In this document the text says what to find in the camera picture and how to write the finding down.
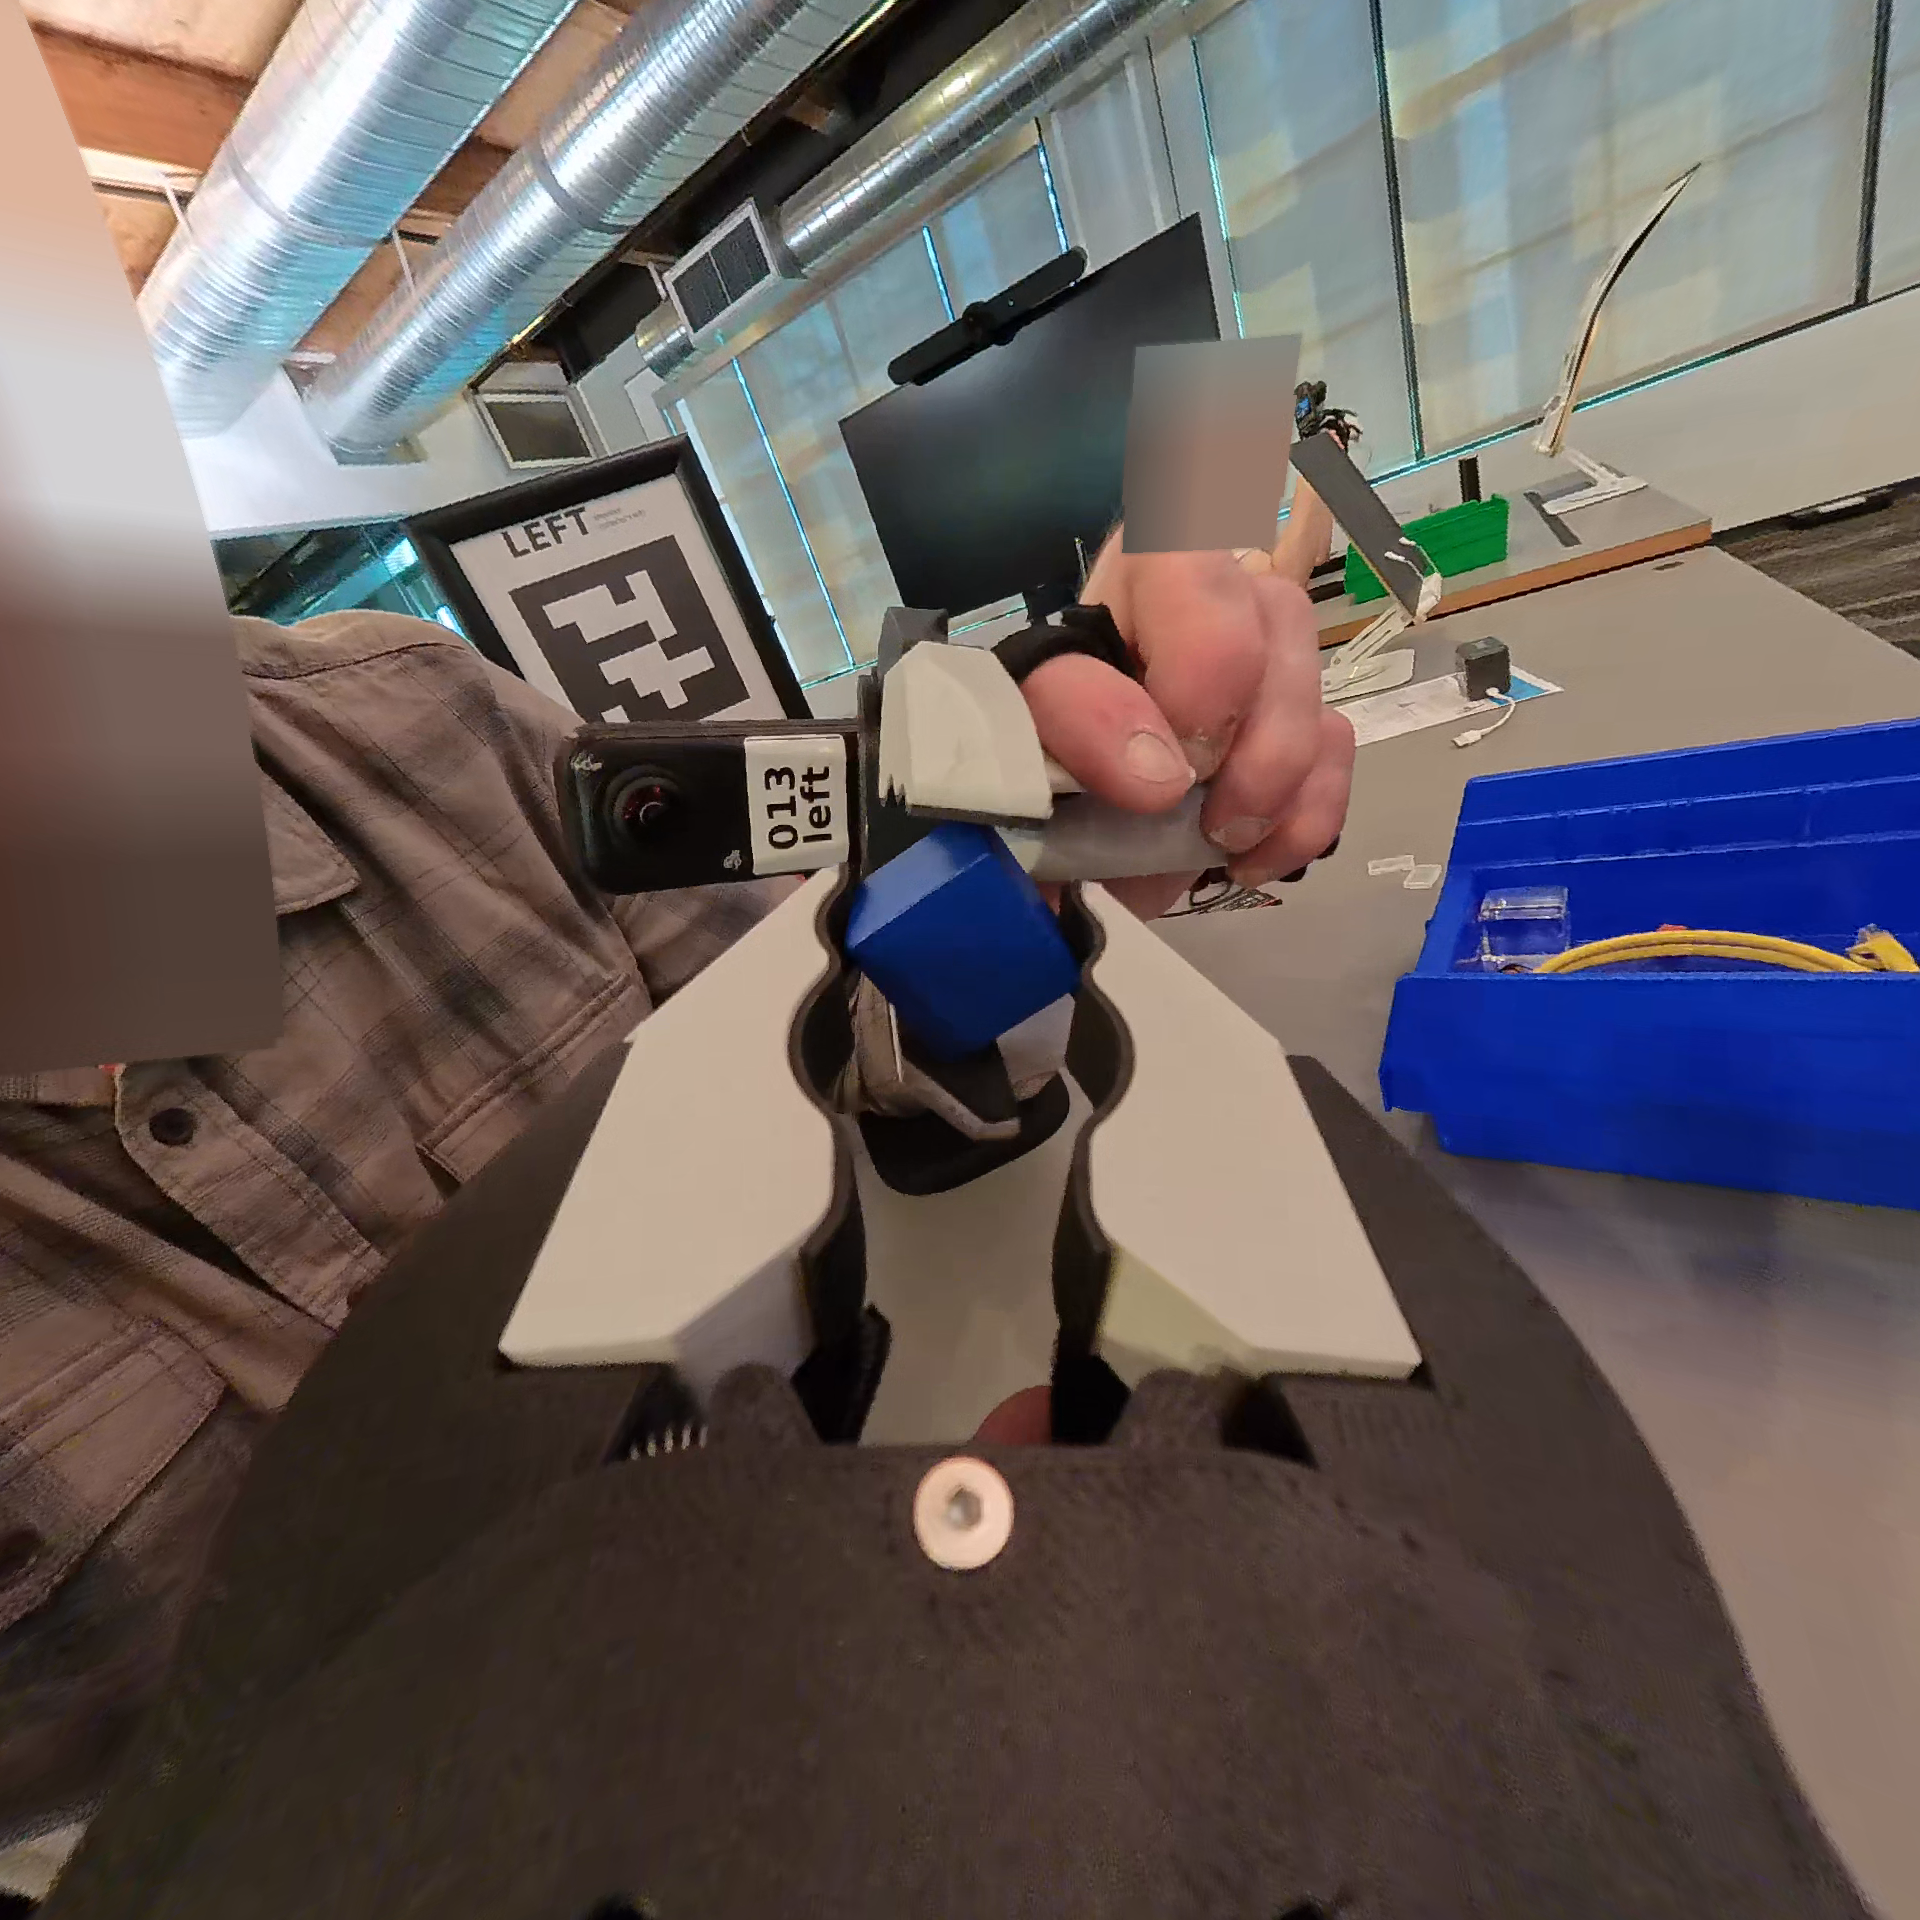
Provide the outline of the black monitor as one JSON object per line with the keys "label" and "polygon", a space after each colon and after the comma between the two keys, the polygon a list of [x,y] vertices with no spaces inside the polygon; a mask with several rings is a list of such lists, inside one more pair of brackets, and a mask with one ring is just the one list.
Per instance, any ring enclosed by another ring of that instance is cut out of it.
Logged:
{"label": "black monitor", "polygon": [[1121,516],[1138,347],[1216,344],[1197,214],[1155,233],[927,386],[840,421],[896,603],[1069,606]]}

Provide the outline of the clear plastic box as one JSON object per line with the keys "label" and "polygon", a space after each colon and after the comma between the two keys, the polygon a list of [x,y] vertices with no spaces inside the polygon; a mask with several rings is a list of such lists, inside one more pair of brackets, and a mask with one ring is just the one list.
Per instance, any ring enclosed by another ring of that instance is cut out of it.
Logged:
{"label": "clear plastic box", "polygon": [[1493,889],[1476,908],[1476,962],[1485,974],[1535,974],[1573,946],[1565,886]]}

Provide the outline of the white paper sheet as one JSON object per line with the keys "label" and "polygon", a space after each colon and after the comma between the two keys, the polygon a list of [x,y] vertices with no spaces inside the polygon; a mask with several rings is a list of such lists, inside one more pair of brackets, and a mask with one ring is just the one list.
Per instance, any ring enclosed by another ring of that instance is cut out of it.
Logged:
{"label": "white paper sheet", "polygon": [[1498,730],[1504,717],[1535,700],[1556,697],[1561,685],[1513,674],[1513,697],[1503,702],[1466,702],[1455,675],[1406,684],[1356,702],[1341,702],[1356,744],[1381,744],[1411,730],[1448,729],[1453,742],[1476,744]]}

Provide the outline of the grey board on white stand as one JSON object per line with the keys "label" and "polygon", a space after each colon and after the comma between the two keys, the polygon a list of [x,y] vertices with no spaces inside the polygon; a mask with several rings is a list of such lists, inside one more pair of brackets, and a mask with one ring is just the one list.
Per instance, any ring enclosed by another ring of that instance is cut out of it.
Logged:
{"label": "grey board on white stand", "polygon": [[1402,640],[1402,633],[1432,613],[1443,577],[1429,573],[1425,549],[1405,537],[1383,501],[1330,431],[1297,436],[1294,468],[1383,588],[1381,613],[1325,657],[1322,697],[1330,706],[1341,706],[1393,691],[1415,678],[1416,660],[1415,640]]}

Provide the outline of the person's left hand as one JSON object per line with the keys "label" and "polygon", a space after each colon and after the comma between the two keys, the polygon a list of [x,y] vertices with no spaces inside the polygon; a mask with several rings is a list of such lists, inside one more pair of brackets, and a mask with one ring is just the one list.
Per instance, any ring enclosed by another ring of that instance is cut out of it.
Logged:
{"label": "person's left hand", "polygon": [[1224,549],[1131,554],[1109,533],[1084,600],[1114,613],[1138,678],[1091,657],[1031,668],[1021,700],[1044,754],[1134,814],[1170,814],[1204,784],[1202,870],[1224,866],[1245,889],[1330,857],[1350,816],[1356,735],[1322,702],[1307,592]]}

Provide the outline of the square air vent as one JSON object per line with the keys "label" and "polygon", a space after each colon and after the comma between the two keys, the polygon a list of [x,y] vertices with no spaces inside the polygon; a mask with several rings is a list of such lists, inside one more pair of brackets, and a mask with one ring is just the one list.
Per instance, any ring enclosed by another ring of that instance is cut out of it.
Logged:
{"label": "square air vent", "polygon": [[778,225],[760,204],[749,200],[667,269],[663,284],[685,332],[711,338],[743,299],[781,278]]}

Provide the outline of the person's plaid shirt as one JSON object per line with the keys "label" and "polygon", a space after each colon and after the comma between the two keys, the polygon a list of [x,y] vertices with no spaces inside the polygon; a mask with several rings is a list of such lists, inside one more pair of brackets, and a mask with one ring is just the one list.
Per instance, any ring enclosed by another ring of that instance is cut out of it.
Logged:
{"label": "person's plaid shirt", "polygon": [[591,889],[576,723],[432,620],[237,618],[235,651],[280,1031],[3,1082],[6,1630],[223,1404],[288,1404],[394,1248],[792,889]]}

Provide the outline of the green storage bin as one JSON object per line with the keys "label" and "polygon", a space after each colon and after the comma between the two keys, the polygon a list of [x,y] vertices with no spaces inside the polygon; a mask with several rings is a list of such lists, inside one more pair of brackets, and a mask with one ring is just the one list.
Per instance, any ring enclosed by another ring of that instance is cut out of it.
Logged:
{"label": "green storage bin", "polygon": [[[1510,557],[1510,501],[1462,501],[1451,508],[1411,518],[1405,538],[1415,543],[1425,552],[1428,567],[1448,582],[1503,566]],[[1371,603],[1383,594],[1383,583],[1357,549],[1346,552],[1341,583],[1356,603]]]}

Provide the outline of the blue storage bin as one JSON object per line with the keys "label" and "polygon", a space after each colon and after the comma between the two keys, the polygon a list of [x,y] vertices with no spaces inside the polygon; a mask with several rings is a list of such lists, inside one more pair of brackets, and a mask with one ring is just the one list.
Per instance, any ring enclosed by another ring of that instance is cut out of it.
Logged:
{"label": "blue storage bin", "polygon": [[[1573,946],[1476,962],[1493,889]],[[1918,1207],[1918,723],[1466,784],[1378,1086],[1448,1154]]]}

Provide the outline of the blue cube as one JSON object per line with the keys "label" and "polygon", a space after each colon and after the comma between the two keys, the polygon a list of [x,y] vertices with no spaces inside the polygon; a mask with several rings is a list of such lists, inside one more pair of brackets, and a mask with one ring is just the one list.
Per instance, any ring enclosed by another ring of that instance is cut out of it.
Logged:
{"label": "blue cube", "polygon": [[987,1050],[1081,977],[1014,851],[974,824],[927,830],[854,889],[847,953],[941,1061]]}

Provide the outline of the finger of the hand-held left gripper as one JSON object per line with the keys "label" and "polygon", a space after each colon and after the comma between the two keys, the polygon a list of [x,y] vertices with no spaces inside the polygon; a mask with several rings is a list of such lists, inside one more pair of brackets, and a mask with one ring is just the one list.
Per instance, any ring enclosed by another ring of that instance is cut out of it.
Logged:
{"label": "finger of the hand-held left gripper", "polygon": [[993,651],[916,640],[880,675],[878,796],[925,821],[1044,825],[1049,758]]}
{"label": "finger of the hand-held left gripper", "polygon": [[900,1196],[941,1196],[1020,1161],[1069,1121],[1058,1048],[927,1050],[907,1030],[863,1039],[863,1144]]}

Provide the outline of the black webcam bar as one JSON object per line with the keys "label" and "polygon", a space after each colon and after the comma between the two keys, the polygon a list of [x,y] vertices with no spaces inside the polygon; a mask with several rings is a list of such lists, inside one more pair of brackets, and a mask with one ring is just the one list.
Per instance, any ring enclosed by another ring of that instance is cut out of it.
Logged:
{"label": "black webcam bar", "polygon": [[1069,247],[1003,295],[968,305],[956,319],[899,352],[889,361],[889,382],[927,386],[976,352],[1007,347],[1020,329],[1036,324],[1036,318],[1065,299],[1081,284],[1084,270],[1088,253]]}

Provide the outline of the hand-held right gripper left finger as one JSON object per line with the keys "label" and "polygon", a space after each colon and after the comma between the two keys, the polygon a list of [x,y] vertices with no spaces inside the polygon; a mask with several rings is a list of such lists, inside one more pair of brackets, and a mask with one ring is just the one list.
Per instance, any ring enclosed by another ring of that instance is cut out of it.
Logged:
{"label": "hand-held right gripper left finger", "polygon": [[636,1026],[498,1332],[517,1369],[653,1363],[697,1394],[781,1370],[859,1440],[889,1354],[833,1082],[851,1050],[847,872],[786,895]]}

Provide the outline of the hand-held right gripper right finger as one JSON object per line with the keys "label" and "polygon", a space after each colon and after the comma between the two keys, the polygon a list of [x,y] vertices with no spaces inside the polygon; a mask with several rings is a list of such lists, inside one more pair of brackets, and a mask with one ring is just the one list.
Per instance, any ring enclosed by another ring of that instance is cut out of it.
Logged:
{"label": "hand-held right gripper right finger", "polygon": [[1284,1046],[1117,900],[1061,900],[1091,1105],[1050,1244],[1050,1435],[1154,1370],[1406,1382],[1421,1347]]}

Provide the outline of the framed black-white marker sign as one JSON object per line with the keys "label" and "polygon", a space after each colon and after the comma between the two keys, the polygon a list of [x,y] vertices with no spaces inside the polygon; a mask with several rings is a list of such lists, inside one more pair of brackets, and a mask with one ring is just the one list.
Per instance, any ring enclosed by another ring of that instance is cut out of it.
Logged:
{"label": "framed black-white marker sign", "polygon": [[685,436],[439,505],[400,533],[461,633],[582,723],[810,717]]}

